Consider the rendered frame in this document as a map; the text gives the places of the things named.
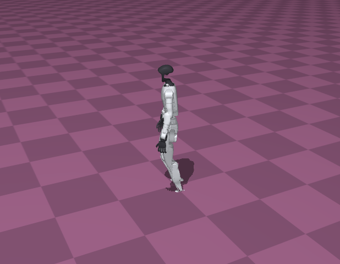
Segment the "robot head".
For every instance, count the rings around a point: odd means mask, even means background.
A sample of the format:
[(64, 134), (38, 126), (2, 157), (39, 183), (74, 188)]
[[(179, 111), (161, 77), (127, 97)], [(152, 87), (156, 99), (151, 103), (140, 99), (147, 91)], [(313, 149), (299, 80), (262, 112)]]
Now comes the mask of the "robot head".
[[(174, 86), (174, 83), (171, 82), (169, 78), (164, 78), (164, 75), (168, 75), (169, 73), (173, 72), (173, 68), (170, 65), (163, 65), (158, 68), (158, 72), (162, 75), (162, 82), (165, 82), (166, 84), (169, 84), (169, 86)], [(164, 87), (166, 86), (164, 85)]]

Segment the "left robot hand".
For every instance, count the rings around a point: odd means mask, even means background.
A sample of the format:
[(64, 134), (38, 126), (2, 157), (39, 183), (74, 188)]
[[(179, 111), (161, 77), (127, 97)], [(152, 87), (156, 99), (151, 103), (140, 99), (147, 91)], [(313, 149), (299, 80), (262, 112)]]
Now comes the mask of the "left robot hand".
[[(160, 141), (159, 141), (159, 143), (156, 145), (156, 147), (158, 147), (158, 152), (160, 152), (160, 153), (167, 153), (167, 152), (166, 152), (166, 143), (165, 143), (165, 141), (167, 141), (167, 135), (166, 135), (165, 140), (164, 140), (164, 139), (161, 139), (161, 137), (160, 137)], [(163, 151), (163, 149), (164, 149), (164, 151)]]

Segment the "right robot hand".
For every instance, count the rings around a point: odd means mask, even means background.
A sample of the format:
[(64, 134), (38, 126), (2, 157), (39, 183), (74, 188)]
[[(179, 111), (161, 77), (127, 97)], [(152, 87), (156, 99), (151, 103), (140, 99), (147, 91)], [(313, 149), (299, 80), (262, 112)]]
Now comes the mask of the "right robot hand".
[(158, 132), (161, 132), (161, 126), (162, 126), (162, 128), (163, 128), (163, 121), (164, 121), (164, 118), (162, 118), (162, 114), (161, 114), (161, 116), (160, 116), (160, 119), (161, 119), (161, 120), (159, 120), (159, 122), (158, 122), (157, 125), (156, 125), (156, 128), (158, 128)]

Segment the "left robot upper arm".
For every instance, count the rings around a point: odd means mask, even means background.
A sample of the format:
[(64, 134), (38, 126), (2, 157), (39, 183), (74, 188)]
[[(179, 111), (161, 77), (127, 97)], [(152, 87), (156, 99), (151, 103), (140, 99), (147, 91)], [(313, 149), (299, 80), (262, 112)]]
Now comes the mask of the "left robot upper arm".
[(171, 89), (166, 90), (166, 92), (164, 93), (164, 98), (166, 101), (166, 109), (167, 109), (166, 113), (170, 114), (171, 119), (173, 117), (173, 97), (174, 96), (173, 96), (172, 90)]

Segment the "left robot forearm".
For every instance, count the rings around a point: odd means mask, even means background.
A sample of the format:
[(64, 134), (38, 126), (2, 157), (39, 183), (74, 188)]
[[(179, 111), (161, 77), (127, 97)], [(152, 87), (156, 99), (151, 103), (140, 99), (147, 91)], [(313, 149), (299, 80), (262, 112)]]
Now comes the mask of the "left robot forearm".
[(169, 126), (171, 125), (171, 116), (169, 113), (164, 114), (164, 121), (163, 121), (163, 129), (161, 134), (161, 139), (166, 138), (166, 135), (169, 133)]

